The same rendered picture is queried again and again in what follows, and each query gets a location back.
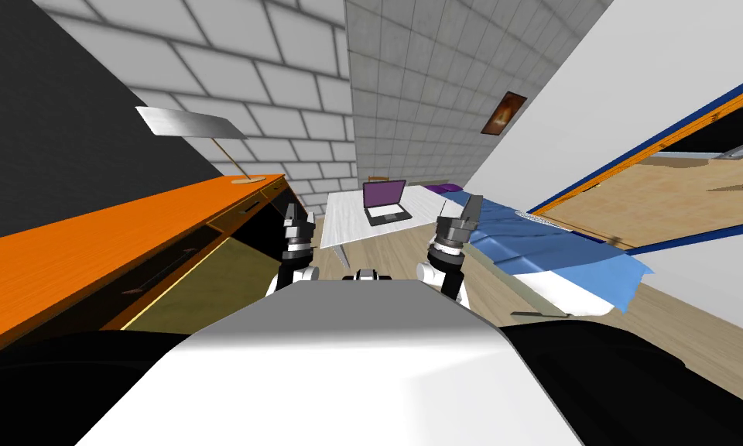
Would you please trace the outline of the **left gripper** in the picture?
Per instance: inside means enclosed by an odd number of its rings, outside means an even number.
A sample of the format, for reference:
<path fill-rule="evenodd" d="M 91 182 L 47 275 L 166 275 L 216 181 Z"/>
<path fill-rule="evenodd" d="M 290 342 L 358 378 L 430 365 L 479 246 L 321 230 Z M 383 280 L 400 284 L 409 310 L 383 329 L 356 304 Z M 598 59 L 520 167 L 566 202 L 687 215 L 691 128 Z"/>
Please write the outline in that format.
<path fill-rule="evenodd" d="M 287 204 L 286 220 L 284 221 L 284 238 L 287 244 L 310 244 L 314 229 L 316 228 L 315 214 L 312 211 L 307 213 L 307 220 L 297 220 L 297 204 L 294 202 Z"/>

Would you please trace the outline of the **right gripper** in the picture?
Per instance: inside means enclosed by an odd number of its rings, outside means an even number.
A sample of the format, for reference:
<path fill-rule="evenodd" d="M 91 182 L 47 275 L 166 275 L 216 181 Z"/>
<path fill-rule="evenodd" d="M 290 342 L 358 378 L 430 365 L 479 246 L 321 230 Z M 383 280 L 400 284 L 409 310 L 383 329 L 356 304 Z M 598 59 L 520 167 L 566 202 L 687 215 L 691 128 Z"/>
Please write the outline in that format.
<path fill-rule="evenodd" d="M 452 249 L 462 249 L 479 222 L 484 198 L 482 195 L 471 195 L 464 205 L 462 218 L 443 216 L 446 203 L 447 201 L 443 201 L 437 215 L 436 243 Z"/>

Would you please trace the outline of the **white table with laptop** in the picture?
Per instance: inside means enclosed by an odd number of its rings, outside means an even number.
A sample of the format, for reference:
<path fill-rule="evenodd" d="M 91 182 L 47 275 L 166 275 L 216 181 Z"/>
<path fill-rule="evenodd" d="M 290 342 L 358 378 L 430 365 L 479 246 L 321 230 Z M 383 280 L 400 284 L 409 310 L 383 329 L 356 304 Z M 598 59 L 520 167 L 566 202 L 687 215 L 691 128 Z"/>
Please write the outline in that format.
<path fill-rule="evenodd" d="M 410 218 L 373 226 L 366 213 L 367 189 L 368 185 L 364 184 L 360 190 L 335 192 L 327 196 L 320 248 L 332 248 L 345 269 L 351 267 L 344 250 L 348 243 L 435 223 L 443 201 L 447 201 L 443 216 L 459 217 L 463 211 L 463 205 L 447 200 L 423 186 L 402 185 L 399 196 L 387 205 L 390 207 L 397 204 L 410 214 Z"/>

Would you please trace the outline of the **bed with blue blanket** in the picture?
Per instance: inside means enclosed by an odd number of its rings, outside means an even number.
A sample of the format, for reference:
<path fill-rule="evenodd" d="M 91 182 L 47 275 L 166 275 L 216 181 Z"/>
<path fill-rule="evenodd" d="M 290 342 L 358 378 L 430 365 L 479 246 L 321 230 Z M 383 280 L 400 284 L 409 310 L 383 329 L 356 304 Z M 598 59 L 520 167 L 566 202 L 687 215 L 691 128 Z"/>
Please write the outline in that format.
<path fill-rule="evenodd" d="M 534 309 L 513 314 L 523 321 L 624 313 L 651 273 L 621 249 L 490 200 L 481 204 L 467 253 L 500 280 L 513 281 Z"/>

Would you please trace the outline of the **silver shade desk lamp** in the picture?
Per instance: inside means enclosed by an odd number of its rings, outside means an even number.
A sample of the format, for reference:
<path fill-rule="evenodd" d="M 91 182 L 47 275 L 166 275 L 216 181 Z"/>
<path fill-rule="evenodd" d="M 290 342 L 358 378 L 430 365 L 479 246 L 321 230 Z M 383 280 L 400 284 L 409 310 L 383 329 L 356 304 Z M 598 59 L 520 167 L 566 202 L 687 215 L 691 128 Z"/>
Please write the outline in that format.
<path fill-rule="evenodd" d="M 266 180 L 264 176 L 250 177 L 239 166 L 217 139 L 245 140 L 247 137 L 226 118 L 190 111 L 137 106 L 144 123 L 155 136 L 177 136 L 209 139 L 240 171 L 241 176 L 233 184 L 253 184 Z"/>

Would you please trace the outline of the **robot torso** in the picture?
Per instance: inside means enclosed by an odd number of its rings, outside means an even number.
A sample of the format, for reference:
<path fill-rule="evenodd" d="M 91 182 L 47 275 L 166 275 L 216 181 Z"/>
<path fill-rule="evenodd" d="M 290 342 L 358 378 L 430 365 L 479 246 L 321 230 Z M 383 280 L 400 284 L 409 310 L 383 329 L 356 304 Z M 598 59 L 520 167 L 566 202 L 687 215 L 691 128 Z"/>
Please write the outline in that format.
<path fill-rule="evenodd" d="M 489 321 L 416 280 L 300 281 L 189 336 L 76 446 L 583 446 Z"/>

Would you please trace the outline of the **orange topped black dresser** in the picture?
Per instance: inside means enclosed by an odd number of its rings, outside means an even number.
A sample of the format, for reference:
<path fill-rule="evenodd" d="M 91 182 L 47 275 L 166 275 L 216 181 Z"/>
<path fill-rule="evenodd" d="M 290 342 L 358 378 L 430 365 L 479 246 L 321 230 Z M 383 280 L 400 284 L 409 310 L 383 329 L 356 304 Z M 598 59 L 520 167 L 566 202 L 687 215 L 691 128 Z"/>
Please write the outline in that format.
<path fill-rule="evenodd" d="M 254 214 L 287 183 L 218 177 L 0 238 L 0 350 L 233 208 Z"/>

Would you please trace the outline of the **dark framed wall picture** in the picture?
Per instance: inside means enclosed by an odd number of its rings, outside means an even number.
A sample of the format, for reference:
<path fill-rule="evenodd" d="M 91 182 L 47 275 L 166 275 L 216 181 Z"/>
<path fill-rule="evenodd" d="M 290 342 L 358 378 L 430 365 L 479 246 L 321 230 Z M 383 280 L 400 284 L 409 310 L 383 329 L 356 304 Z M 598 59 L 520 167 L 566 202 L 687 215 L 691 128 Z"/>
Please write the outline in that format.
<path fill-rule="evenodd" d="M 519 109 L 526 103 L 527 98 L 519 94 L 507 91 L 496 109 L 491 114 L 490 119 L 481 130 L 481 134 L 490 136 L 499 136 L 510 123 Z"/>

